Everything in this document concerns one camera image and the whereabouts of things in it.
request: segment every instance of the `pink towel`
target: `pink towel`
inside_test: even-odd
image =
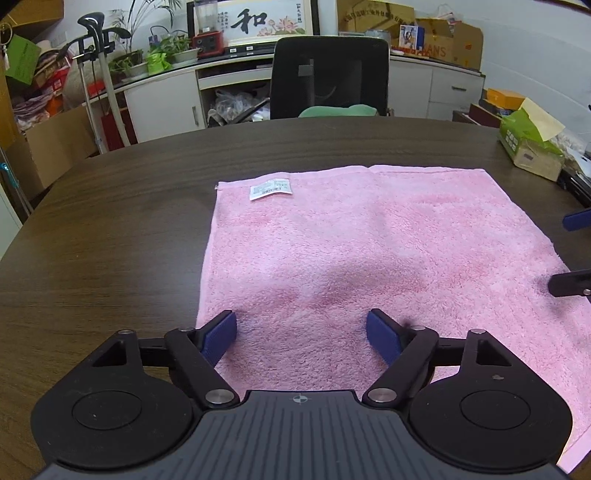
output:
[[[250,187],[271,179],[289,179],[293,195],[250,201]],[[547,293],[565,271],[483,170],[276,173],[220,183],[197,325],[236,312],[238,338],[217,369],[240,395],[361,395],[385,369],[365,336],[371,308],[441,336],[484,328],[568,402],[560,465],[570,471],[591,444],[591,309]]]

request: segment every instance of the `wood grain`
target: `wood grain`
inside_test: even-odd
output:
[[[56,183],[0,262],[0,479],[43,466],[29,428],[34,403],[112,332],[157,336],[194,324],[218,181],[374,164],[484,168],[571,269],[591,265],[591,229],[561,227],[580,205],[513,167],[487,127],[289,119],[86,160]]]

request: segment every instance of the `blue gripper pad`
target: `blue gripper pad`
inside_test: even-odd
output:
[[[581,228],[591,226],[591,209],[566,215],[562,220],[562,225],[568,232],[574,232],[575,230],[581,230]]]
[[[402,353],[398,334],[372,312],[368,313],[365,330],[369,344],[378,351],[388,366],[392,365]]]
[[[226,350],[234,343],[237,331],[236,314],[232,312],[204,335],[201,354],[212,367],[217,365]]]

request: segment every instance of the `orange box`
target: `orange box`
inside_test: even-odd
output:
[[[486,99],[499,108],[519,110],[525,97],[511,90],[496,90],[489,88],[486,91]]]

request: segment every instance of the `metal screw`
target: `metal screw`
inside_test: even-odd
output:
[[[234,394],[224,388],[218,388],[217,390],[207,392],[205,400],[214,405],[224,405],[224,403],[234,400]]]
[[[390,388],[374,388],[368,393],[370,400],[376,403],[387,403],[396,400],[396,392]]]

